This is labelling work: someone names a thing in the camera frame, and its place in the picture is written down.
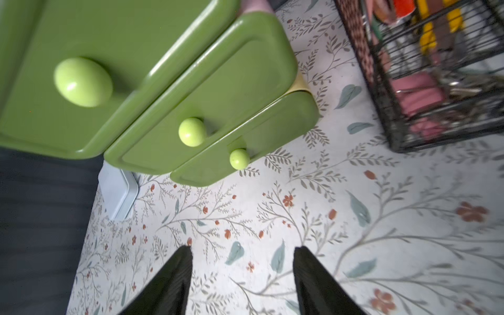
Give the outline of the green drawer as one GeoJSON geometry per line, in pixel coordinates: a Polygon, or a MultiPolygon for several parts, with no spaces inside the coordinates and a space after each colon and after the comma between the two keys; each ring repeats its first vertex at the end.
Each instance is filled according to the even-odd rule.
{"type": "Polygon", "coordinates": [[[170,179],[180,185],[212,185],[236,171],[230,161],[233,151],[246,151],[254,162],[306,134],[318,118],[311,93],[287,94],[174,170],[170,179]]]}
{"type": "Polygon", "coordinates": [[[114,167],[170,173],[283,95],[297,59],[277,17],[239,17],[105,152],[114,167]]]}
{"type": "Polygon", "coordinates": [[[236,19],[239,1],[2,1],[1,146],[101,155],[236,19]]]}

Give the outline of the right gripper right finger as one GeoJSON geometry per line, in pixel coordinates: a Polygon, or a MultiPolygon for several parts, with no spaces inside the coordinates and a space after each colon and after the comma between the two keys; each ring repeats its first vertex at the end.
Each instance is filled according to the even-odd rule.
{"type": "Polygon", "coordinates": [[[295,248],[293,274],[301,314],[364,314],[305,246],[295,248]]]}

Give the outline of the green bottom drawer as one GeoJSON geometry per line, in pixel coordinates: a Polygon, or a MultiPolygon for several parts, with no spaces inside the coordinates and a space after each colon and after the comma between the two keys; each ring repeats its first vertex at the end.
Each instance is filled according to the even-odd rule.
{"type": "Polygon", "coordinates": [[[233,151],[246,151],[254,162],[306,134],[318,118],[311,93],[287,94],[174,170],[170,179],[180,185],[212,185],[236,171],[230,161],[233,151]]]}

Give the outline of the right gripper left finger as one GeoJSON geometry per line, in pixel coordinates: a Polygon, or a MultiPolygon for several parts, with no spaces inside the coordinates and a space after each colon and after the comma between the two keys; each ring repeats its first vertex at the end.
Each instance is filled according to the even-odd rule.
{"type": "Polygon", "coordinates": [[[183,245],[173,253],[122,314],[185,314],[192,279],[193,254],[183,245]]]}

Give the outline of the green top drawer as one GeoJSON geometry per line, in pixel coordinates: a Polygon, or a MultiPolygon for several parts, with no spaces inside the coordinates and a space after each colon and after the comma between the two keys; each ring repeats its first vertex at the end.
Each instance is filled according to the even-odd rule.
{"type": "Polygon", "coordinates": [[[236,19],[239,1],[2,1],[1,146],[101,155],[236,19]]]}

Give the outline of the green yellow drawer cabinet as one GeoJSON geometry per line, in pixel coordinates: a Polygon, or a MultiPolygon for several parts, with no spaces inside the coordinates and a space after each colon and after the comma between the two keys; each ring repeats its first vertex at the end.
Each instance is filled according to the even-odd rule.
{"type": "Polygon", "coordinates": [[[2,1],[1,146],[208,186],[319,111],[268,1],[2,1]]]}

